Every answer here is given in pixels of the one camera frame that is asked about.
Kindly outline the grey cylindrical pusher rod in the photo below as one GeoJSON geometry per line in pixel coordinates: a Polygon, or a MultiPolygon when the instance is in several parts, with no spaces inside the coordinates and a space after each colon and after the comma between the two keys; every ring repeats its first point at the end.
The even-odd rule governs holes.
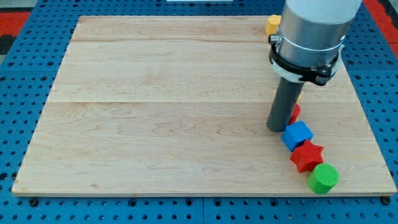
{"type": "Polygon", "coordinates": [[[294,83],[281,77],[266,122],[268,129],[281,133],[286,128],[293,113],[304,82],[294,83]]]}

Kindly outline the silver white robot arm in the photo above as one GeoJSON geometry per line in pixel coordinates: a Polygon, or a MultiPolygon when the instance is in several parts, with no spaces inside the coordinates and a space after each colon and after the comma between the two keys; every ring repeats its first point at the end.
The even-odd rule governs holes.
{"type": "Polygon", "coordinates": [[[269,60],[280,76],[266,126],[284,131],[306,82],[324,86],[341,62],[341,50],[361,0],[286,0],[269,35],[269,60]]]}

